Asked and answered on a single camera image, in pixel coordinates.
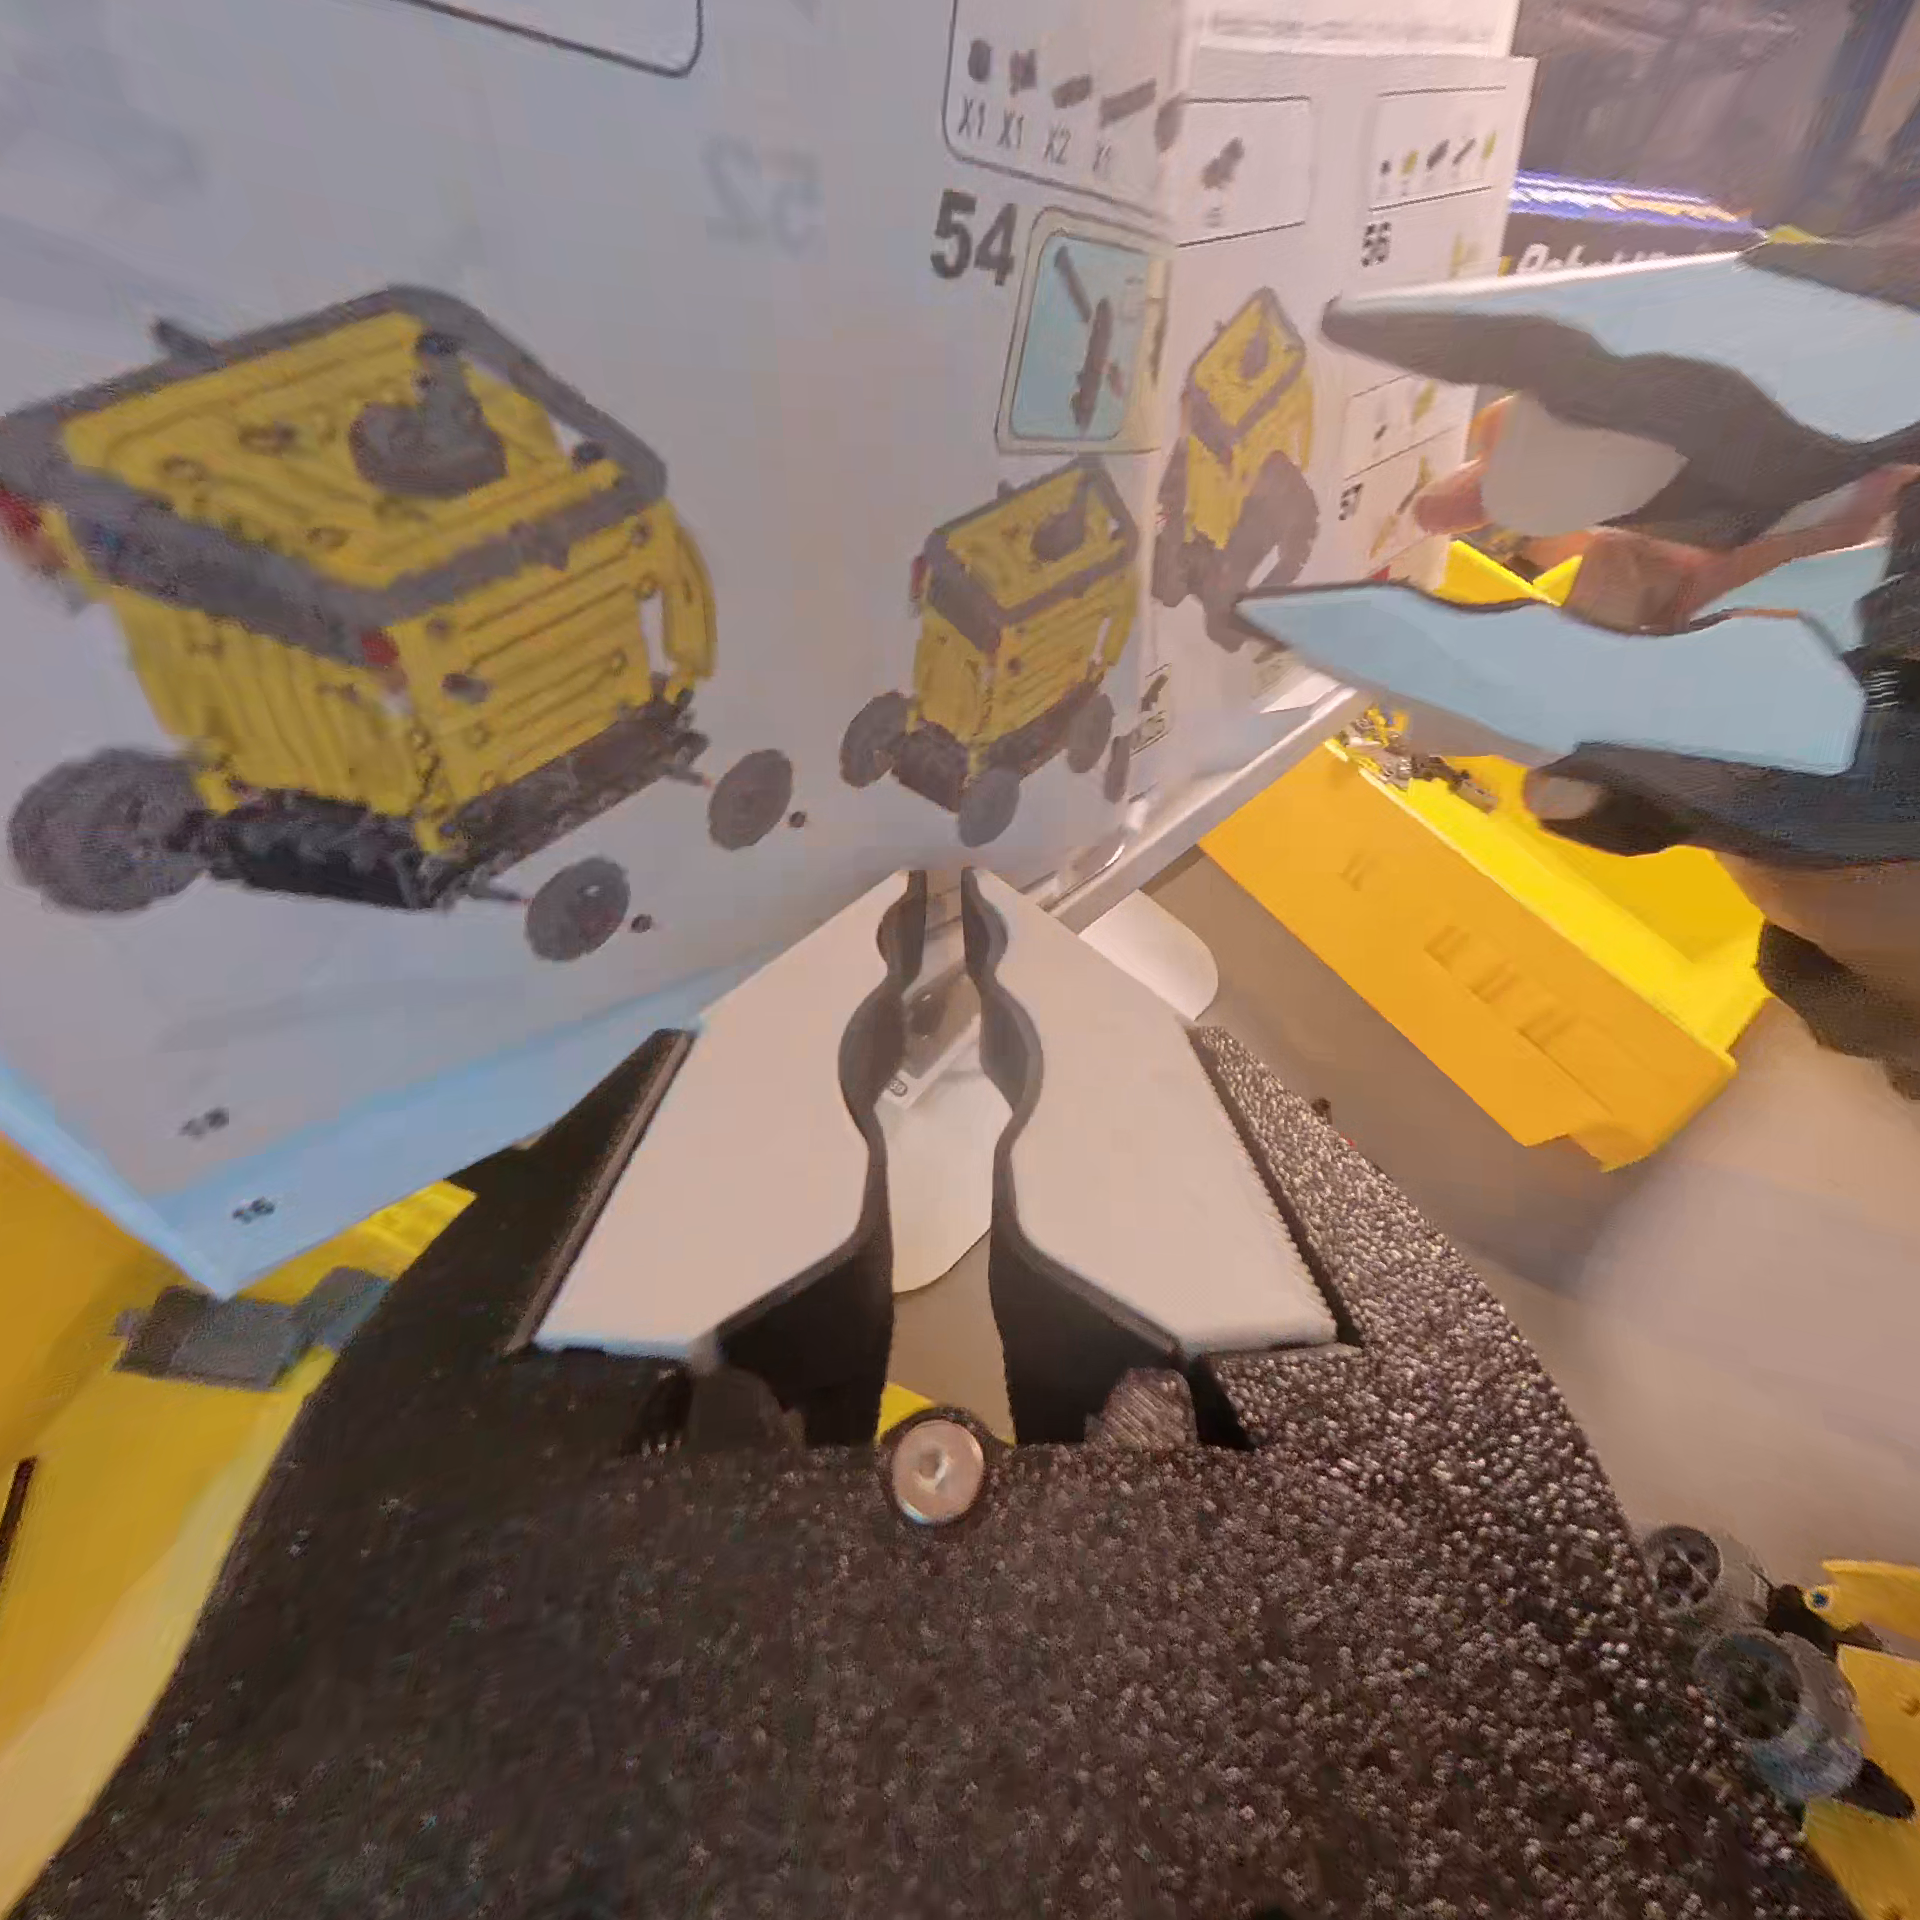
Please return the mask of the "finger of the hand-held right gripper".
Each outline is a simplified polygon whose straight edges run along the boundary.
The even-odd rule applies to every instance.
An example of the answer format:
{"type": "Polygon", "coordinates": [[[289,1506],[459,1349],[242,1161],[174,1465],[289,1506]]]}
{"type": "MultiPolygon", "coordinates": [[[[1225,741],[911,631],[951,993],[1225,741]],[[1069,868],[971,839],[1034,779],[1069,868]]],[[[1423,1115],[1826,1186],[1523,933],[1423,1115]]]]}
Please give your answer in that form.
{"type": "Polygon", "coordinates": [[[1866,693],[1857,601],[1886,543],[1794,560],[1669,633],[1621,633],[1537,596],[1456,604],[1406,584],[1251,592],[1238,621],[1443,740],[1521,763],[1580,750],[1844,773],[1866,693]]]}
{"type": "Polygon", "coordinates": [[[1331,299],[1360,360],[1508,398],[1483,516],[1736,547],[1916,467],[1911,248],[1762,243],[1331,299]]]}

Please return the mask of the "dark brick part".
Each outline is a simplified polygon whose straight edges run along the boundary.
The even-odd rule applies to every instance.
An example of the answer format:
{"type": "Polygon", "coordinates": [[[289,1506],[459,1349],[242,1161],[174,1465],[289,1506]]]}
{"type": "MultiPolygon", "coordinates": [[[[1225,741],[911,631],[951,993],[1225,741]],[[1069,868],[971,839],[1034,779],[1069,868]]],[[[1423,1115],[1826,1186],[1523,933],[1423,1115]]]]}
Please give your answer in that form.
{"type": "Polygon", "coordinates": [[[339,1264],[296,1302],[166,1286],[147,1308],[120,1316],[112,1366],[146,1380],[264,1393],[303,1358],[339,1356],[389,1290],[389,1280],[339,1264]]]}

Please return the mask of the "grey desk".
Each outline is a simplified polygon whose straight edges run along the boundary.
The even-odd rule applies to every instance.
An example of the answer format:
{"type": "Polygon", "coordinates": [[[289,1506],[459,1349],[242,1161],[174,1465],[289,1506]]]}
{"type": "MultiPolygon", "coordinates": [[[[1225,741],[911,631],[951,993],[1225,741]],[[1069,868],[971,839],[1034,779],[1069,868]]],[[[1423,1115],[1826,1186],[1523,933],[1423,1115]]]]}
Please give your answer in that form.
{"type": "Polygon", "coordinates": [[[1557,1383],[1633,1524],[1778,1580],[1916,1565],[1916,1105],[1767,1004],[1731,1083],[1640,1163],[1521,1145],[1207,855],[1153,897],[1228,1029],[1452,1239],[1557,1383]]]}

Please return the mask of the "yellow plastic bin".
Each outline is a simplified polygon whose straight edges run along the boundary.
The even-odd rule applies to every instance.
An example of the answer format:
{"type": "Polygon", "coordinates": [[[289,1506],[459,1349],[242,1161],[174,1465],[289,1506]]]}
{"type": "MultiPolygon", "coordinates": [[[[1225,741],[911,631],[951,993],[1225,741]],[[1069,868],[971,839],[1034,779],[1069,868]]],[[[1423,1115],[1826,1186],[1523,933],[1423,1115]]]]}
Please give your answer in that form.
{"type": "MultiPolygon", "coordinates": [[[[439,1180],[239,1291],[296,1302],[331,1267],[395,1284],[468,1209],[439,1180]]],[[[254,1500],[333,1359],[275,1388],[113,1367],[116,1323],[213,1291],[23,1147],[2,1147],[2,1896],[92,1807],[166,1690],[254,1500]]]]}

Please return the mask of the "black yellow toy brick vehicle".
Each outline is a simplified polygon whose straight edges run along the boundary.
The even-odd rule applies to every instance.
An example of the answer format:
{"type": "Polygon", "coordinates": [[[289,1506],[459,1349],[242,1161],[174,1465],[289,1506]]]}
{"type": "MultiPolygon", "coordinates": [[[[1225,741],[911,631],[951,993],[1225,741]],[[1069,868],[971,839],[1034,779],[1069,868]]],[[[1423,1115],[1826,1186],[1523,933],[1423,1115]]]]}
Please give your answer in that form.
{"type": "Polygon", "coordinates": [[[1642,1531],[1691,1679],[1856,1916],[1917,1914],[1917,1567],[1832,1557],[1773,1581],[1737,1539],[1642,1531]]]}

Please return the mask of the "white document stand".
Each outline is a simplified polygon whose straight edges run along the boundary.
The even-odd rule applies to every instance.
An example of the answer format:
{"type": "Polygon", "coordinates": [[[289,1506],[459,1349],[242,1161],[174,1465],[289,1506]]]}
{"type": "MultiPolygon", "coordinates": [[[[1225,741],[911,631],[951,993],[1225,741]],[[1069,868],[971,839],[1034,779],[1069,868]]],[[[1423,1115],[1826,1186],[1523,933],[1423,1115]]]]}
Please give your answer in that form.
{"type": "MultiPolygon", "coordinates": [[[[1173,745],[1169,719],[1148,721],[1117,828],[1026,894],[1182,1019],[1195,1022],[1217,993],[1217,963],[1146,887],[1336,733],[1356,700],[1323,673],[1288,667],[1279,689],[1203,752],[1173,745]]],[[[988,1233],[1002,1111],[977,1062],[980,1005],[964,967],[956,896],[942,894],[929,905],[903,1064],[878,1105],[893,1294],[942,1282],[988,1233]]]]}

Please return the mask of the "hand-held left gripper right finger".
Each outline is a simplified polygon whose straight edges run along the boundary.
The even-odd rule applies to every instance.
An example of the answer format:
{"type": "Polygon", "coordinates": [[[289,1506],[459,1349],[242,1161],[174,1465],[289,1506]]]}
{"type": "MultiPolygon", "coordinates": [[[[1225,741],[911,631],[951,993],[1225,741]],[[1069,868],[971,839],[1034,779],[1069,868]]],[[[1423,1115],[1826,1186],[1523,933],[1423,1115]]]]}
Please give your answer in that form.
{"type": "Polygon", "coordinates": [[[977,1056],[1008,1115],[988,1297],[1017,1435],[1084,1435],[1133,1373],[1231,1429],[1215,1364],[1338,1344],[1342,1322],[1192,1026],[989,871],[961,876],[977,1056]]]}

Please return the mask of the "person's right hand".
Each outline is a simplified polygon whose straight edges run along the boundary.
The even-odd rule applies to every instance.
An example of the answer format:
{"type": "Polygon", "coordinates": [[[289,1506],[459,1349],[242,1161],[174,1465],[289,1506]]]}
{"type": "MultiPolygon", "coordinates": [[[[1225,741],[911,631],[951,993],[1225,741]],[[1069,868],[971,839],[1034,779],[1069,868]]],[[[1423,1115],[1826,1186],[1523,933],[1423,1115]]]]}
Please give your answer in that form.
{"type": "MultiPolygon", "coordinates": [[[[1481,477],[1504,437],[1512,403],[1509,396],[1500,396],[1483,406],[1468,430],[1466,462],[1412,502],[1412,517],[1423,533],[1468,538],[1492,526],[1481,477]]],[[[1577,563],[1562,604],[1565,612],[1615,631],[1675,631],[1733,590],[1786,563],[1882,538],[1916,473],[1916,465],[1884,467],[1842,490],[1839,503],[1826,517],[1744,546],[1691,546],[1595,526],[1523,538],[1520,551],[1540,567],[1577,563]]]]}

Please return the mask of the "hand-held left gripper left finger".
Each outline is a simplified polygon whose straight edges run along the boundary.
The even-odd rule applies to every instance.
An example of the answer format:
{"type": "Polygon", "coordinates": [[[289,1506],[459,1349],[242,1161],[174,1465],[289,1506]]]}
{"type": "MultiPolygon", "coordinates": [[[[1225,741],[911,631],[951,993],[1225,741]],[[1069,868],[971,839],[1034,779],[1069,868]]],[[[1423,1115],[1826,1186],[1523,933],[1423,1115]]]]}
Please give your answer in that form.
{"type": "Polygon", "coordinates": [[[927,903],[921,871],[878,881],[677,1037],[540,1282],[534,1345],[733,1370],[785,1412],[879,1408],[896,1312],[878,1101],[927,903]]]}

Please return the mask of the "yellow plastic box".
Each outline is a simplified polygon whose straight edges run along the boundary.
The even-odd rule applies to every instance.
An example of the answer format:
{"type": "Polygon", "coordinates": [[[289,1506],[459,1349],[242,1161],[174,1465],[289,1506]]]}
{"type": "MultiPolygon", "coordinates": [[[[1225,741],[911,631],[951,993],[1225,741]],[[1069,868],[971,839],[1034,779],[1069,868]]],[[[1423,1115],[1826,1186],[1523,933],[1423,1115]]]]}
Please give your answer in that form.
{"type": "Polygon", "coordinates": [[[1615,1171],[1733,1081],[1762,914],[1706,852],[1548,836],[1521,779],[1366,707],[1203,852],[1515,1143],[1615,1171]]]}

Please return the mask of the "printed instruction booklet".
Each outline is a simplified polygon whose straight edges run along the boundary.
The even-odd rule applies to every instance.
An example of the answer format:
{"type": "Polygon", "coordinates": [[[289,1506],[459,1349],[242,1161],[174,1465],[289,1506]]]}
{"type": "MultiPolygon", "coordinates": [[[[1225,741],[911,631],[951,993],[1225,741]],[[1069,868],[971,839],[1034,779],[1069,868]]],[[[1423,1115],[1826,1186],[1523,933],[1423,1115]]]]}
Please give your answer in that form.
{"type": "Polygon", "coordinates": [[[1520,3],[3,3],[3,1138],[230,1296],[1331,707],[1520,3]]]}

